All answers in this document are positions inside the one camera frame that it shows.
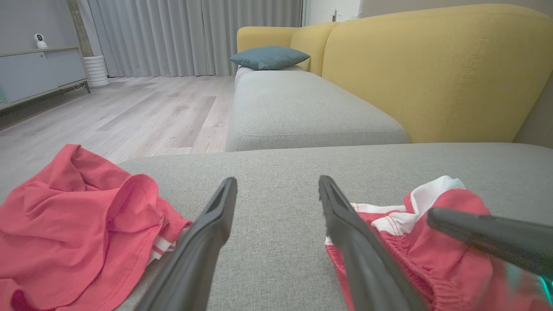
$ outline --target blue pillow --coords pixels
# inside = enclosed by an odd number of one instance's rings
[[[270,45],[235,54],[230,61],[255,70],[279,70],[293,66],[310,56],[302,51]]]

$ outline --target gray sofa cushion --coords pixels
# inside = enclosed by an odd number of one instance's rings
[[[347,310],[324,248],[319,175],[348,199],[401,204],[441,175],[460,178],[492,213],[553,224],[553,149],[507,143],[397,144],[170,155],[130,160],[160,195],[195,219],[219,183],[238,180],[234,222],[221,250],[209,310]],[[132,310],[167,260],[152,263],[120,310]]]
[[[226,151],[407,143],[392,117],[302,71],[256,71],[237,83]]]

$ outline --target red clothing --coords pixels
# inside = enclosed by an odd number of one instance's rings
[[[188,225],[152,178],[66,145],[0,206],[0,309],[112,310]]]
[[[489,215],[482,200],[458,179],[441,177],[422,185],[404,198],[404,204],[352,206],[380,237],[430,310],[551,310],[532,274],[428,227],[426,211],[432,206]],[[353,311],[342,254],[328,239],[325,244]]]

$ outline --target wooden floor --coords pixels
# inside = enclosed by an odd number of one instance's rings
[[[234,76],[120,78],[70,91],[0,131],[0,202],[65,144],[114,163],[162,154],[223,152]]]

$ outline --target white ribbed plant pot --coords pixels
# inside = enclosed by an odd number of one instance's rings
[[[86,69],[88,69],[89,87],[104,87],[109,85],[107,80],[106,63],[103,61],[103,56],[85,57]]]

